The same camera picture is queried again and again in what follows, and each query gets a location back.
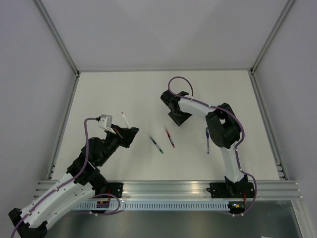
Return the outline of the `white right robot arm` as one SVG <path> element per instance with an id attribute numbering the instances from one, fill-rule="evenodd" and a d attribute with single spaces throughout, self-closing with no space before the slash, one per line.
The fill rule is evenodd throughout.
<path id="1" fill-rule="evenodd" d="M 160 99 L 168 106 L 168 115 L 182 125 L 190 116 L 195 115 L 206 120 L 209 138 L 220 149 L 224 165 L 224 182 L 211 182 L 206 188 L 212 198 L 255 199 L 256 182 L 250 182 L 253 176 L 242 170 L 237 147 L 244 139 L 244 129 L 229 104 L 211 106 L 189 97 L 187 92 L 178 94 L 166 90 Z"/>

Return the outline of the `blue ballpoint pen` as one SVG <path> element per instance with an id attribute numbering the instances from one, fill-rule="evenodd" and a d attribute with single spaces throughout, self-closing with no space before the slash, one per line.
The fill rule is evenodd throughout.
<path id="1" fill-rule="evenodd" d="M 207 138 L 207 154 L 209 154 L 210 153 L 210 145 L 209 145 L 210 134 L 209 134 L 208 127 L 206 127 L 206 138 Z"/>

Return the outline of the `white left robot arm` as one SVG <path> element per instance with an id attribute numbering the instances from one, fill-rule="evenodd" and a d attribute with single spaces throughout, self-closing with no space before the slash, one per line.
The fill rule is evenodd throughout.
<path id="1" fill-rule="evenodd" d="M 22 238 L 43 238 L 48 230 L 79 203 L 93 197 L 106 197 L 110 185 L 100 167 L 119 148 L 129 148 L 137 127 L 121 128 L 111 125 L 104 139 L 86 139 L 78 158 L 66 173 L 43 195 L 25 208 L 14 208 L 9 217 L 14 225 L 13 234 Z"/>

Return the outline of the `green gel pen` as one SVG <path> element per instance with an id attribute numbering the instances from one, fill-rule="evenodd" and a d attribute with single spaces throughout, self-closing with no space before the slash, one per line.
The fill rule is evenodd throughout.
<path id="1" fill-rule="evenodd" d="M 156 143 L 156 141 L 150 136 L 150 140 L 152 143 L 156 146 L 156 148 L 160 151 L 161 154 L 163 154 L 163 150 L 160 148 L 160 146 Z"/>

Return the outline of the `red gel pen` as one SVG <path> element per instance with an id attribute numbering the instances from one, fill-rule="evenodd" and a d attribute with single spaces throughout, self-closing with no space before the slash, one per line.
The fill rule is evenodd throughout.
<path id="1" fill-rule="evenodd" d="M 170 135 L 168 129 L 165 128 L 164 130 L 165 130 L 165 132 L 166 132 L 166 134 L 167 134 L 167 137 L 168 137 L 168 139 L 169 139 L 169 141 L 170 141 L 170 143 L 171 143 L 172 148 L 175 148 L 175 144 L 174 144 L 174 142 L 173 142 L 173 140 L 172 140 L 172 137 L 171 137 L 171 135 Z"/>

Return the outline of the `white marker pen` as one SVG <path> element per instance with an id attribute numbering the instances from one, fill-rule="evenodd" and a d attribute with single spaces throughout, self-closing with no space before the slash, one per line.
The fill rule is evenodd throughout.
<path id="1" fill-rule="evenodd" d="M 127 128 L 128 128 L 128 129 L 131 129 L 132 127 L 131 127 L 130 123 L 128 122 L 128 120 L 127 120 L 125 114 L 124 114 L 123 112 L 121 112 L 121 114 L 122 114 L 123 120 L 124 120 L 124 122 L 125 122 Z"/>

